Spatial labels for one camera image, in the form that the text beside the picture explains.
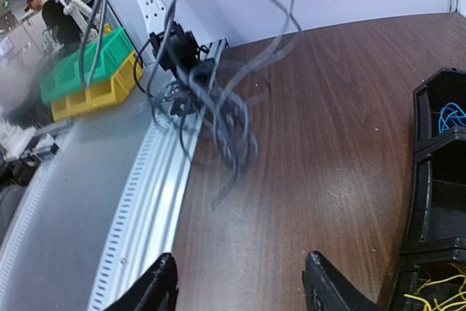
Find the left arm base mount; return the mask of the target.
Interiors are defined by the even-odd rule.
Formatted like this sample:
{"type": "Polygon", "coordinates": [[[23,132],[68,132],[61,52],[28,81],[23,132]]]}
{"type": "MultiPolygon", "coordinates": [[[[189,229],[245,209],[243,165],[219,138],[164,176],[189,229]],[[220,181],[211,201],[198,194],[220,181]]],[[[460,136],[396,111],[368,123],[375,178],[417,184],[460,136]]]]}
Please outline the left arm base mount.
{"type": "Polygon", "coordinates": [[[229,46],[226,39],[208,45],[199,45],[192,32],[181,35],[171,33],[162,44],[161,35],[152,35],[154,52],[161,57],[157,65],[173,75],[173,81],[158,91],[152,90],[153,79],[146,84],[146,94],[151,112],[161,112],[168,118],[177,117],[181,122],[204,106],[202,99],[192,89],[193,84],[207,89],[212,82],[211,75],[221,53],[229,46]]]}

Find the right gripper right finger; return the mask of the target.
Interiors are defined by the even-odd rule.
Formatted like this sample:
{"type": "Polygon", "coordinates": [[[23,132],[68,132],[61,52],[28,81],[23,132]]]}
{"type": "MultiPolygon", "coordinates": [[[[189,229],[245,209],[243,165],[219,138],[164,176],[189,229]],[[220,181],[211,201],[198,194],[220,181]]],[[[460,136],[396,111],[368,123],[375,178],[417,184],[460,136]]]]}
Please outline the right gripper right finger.
{"type": "Polygon", "coordinates": [[[307,254],[301,277],[307,310],[380,310],[319,251],[307,254]]]}

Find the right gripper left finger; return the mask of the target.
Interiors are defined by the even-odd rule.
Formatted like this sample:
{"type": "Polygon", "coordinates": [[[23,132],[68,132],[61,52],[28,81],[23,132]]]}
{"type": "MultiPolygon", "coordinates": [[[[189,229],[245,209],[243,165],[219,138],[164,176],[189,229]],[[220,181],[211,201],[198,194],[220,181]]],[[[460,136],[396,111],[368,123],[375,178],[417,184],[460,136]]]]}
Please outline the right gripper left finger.
{"type": "Polygon", "coordinates": [[[175,310],[178,268],[171,253],[161,254],[107,310],[175,310]]]}

